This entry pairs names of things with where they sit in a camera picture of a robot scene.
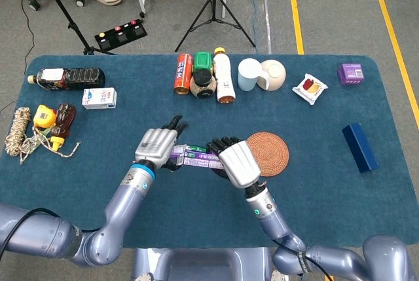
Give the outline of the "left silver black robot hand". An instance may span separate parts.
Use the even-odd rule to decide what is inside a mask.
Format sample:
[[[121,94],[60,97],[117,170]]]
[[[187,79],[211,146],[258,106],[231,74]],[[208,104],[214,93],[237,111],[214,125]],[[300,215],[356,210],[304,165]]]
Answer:
[[[148,129],[135,151],[135,162],[153,171],[161,169],[169,160],[178,137],[187,127],[185,122],[179,123],[182,118],[182,115],[176,115],[162,128]]]

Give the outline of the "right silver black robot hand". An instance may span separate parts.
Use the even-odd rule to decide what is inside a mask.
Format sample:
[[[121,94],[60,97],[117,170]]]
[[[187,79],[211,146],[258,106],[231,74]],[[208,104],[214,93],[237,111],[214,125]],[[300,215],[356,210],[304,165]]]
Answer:
[[[219,159],[223,175],[236,188],[245,189],[258,182],[261,170],[246,140],[236,136],[214,138],[206,149]]]

